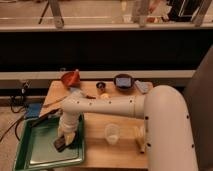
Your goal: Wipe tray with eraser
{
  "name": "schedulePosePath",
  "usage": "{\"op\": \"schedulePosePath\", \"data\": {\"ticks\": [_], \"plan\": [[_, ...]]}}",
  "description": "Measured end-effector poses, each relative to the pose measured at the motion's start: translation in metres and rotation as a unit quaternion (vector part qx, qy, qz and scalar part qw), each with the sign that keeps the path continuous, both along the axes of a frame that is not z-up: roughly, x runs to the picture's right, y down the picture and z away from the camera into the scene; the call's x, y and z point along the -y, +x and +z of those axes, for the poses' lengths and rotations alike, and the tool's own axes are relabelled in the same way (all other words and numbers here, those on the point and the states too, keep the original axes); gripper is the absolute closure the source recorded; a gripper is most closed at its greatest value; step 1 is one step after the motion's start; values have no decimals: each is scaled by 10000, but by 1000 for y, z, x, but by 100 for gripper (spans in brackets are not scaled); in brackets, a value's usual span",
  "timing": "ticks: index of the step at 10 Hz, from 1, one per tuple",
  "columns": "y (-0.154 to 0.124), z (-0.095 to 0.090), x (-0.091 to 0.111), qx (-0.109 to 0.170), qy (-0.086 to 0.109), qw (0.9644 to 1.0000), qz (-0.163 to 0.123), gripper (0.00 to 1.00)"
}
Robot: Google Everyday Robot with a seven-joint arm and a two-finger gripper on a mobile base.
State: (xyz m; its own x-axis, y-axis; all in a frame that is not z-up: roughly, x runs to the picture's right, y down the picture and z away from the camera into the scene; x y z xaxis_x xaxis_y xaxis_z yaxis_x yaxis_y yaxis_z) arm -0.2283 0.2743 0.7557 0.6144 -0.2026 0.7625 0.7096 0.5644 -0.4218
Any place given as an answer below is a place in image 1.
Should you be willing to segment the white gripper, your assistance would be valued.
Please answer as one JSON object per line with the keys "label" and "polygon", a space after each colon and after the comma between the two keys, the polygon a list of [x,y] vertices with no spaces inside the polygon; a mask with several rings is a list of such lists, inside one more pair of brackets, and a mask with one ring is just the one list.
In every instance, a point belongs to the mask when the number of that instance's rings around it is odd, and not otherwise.
{"label": "white gripper", "polygon": [[64,112],[59,120],[58,136],[65,138],[65,145],[70,145],[76,135],[79,124],[79,113],[68,114]]}

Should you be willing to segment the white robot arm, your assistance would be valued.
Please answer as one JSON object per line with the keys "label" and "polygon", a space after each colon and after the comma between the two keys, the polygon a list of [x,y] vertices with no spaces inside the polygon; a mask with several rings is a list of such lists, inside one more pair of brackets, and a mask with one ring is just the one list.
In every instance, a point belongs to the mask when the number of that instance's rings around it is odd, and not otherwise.
{"label": "white robot arm", "polygon": [[140,118],[144,121],[149,171],[199,171],[190,114],[183,96],[160,85],[145,95],[87,99],[77,89],[62,102],[58,133],[77,130],[79,115],[100,113]]}

